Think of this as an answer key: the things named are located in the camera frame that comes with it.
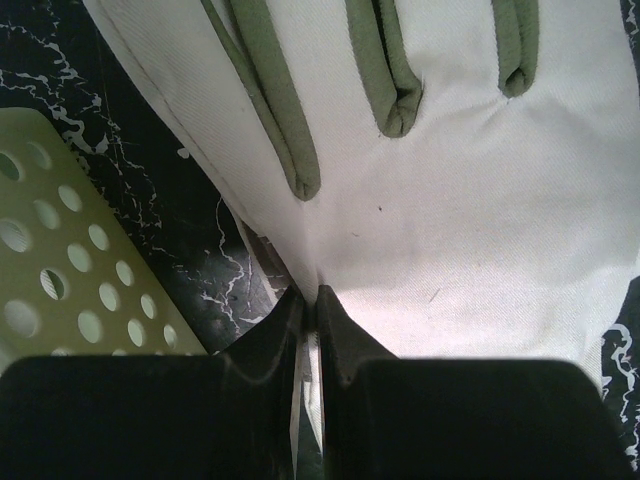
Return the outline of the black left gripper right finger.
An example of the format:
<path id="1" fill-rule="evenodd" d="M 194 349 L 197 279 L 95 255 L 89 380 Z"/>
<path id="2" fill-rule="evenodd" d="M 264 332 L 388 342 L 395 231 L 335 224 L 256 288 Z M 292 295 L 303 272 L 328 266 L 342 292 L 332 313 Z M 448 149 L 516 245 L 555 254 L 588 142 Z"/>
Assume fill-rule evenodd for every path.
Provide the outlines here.
<path id="1" fill-rule="evenodd" d="M 400 359 L 319 289 L 330 479 L 630 479 L 600 395 L 563 361 Z"/>

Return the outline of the white glove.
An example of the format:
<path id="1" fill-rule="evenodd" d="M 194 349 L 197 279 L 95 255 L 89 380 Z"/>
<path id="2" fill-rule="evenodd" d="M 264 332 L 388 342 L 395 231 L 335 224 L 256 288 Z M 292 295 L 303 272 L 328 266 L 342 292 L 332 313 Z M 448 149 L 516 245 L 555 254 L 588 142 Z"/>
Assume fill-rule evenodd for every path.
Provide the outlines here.
<path id="1" fill-rule="evenodd" d="M 639 273 L 617 1 L 90 1 L 145 100 L 305 299 L 400 357 L 603 383 Z"/>

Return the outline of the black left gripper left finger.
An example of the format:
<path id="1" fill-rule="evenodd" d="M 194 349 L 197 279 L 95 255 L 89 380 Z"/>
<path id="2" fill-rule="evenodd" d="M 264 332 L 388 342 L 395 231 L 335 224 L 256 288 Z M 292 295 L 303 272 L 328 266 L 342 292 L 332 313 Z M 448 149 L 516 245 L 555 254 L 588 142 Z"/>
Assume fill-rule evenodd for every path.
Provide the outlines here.
<path id="1" fill-rule="evenodd" d="M 215 355 L 40 356 L 1 378 L 5 479 L 290 479 L 305 310 Z"/>

